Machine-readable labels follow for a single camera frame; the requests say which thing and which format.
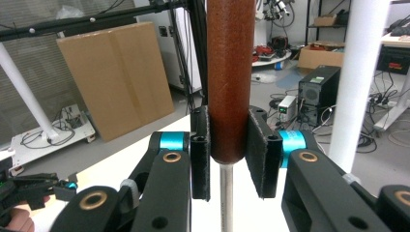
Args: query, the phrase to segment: computer tower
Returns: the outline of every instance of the computer tower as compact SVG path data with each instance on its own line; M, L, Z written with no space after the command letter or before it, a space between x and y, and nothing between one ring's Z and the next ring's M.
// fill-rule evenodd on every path
M298 109L301 122L321 124L321 114L336 104L340 67L319 66L299 81Z
M316 105L304 104L298 115L299 120L301 123L306 123L308 125L318 127L322 125L322 119L323 121L326 121L326 119L330 115L329 110L324 112L327 108L328 107L319 107Z

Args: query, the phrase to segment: metal rod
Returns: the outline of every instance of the metal rod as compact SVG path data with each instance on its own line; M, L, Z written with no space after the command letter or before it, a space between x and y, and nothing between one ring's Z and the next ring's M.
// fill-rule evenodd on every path
M220 165L220 226L233 231L233 164Z
M174 8L183 7L186 3L182 1L173 1ZM169 10L169 3L155 4L150 6L127 9L118 12L93 14L78 18L65 18L58 20L45 21L36 23L27 27L17 27L10 30L0 31L0 42L11 41L27 37L38 37L48 33L58 33L67 29L89 26L95 22L108 22L119 20L126 17L146 15L151 13L160 13Z

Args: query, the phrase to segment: shelf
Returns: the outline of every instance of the shelf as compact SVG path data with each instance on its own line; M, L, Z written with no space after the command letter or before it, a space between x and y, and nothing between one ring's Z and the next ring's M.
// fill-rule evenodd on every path
M335 25L332 25L332 26L315 26L315 25L311 24L307 28L345 28L345 27L347 27L347 25L335 24Z

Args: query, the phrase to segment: cardboard box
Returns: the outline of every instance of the cardboard box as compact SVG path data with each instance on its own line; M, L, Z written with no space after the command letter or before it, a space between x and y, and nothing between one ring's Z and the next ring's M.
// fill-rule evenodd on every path
M321 15L314 19L315 26L333 26L335 25L337 16L335 14Z
M343 65L343 53L327 50L312 50L309 45L301 49L298 63L299 68L314 70L319 65L341 67Z
M104 141L174 111L153 23L57 43Z

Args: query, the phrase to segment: white table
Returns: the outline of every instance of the white table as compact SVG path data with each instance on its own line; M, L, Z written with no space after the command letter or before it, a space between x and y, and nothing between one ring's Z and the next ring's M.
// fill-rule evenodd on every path
M399 37L391 37L387 34L382 38L382 45L384 46L394 46L410 48L410 42L400 41ZM396 105L389 110L389 112L383 116L375 125L374 129L377 131L385 131L403 112L410 106L410 69L407 72L406 79L404 81L403 87L401 88L400 97Z
M189 131L190 117L165 127L161 131ZM79 190L91 186L119 189L128 178L148 147L149 136L77 174ZM279 172L277 198L257 197L245 159L234 165L234 231L289 231L280 203L286 169ZM48 231L65 202L52 198L44 209L32 212L36 231ZM220 166L211 163L211 200L192 200L192 232L220 231Z
M283 57L275 58L275 59L272 59L270 61L256 61L256 62L252 63L252 66L253 67L259 67L259 66L273 65L274 63L282 62L282 61L286 60L287 58L290 57L290 55L292 55L292 52L286 50L286 54Z

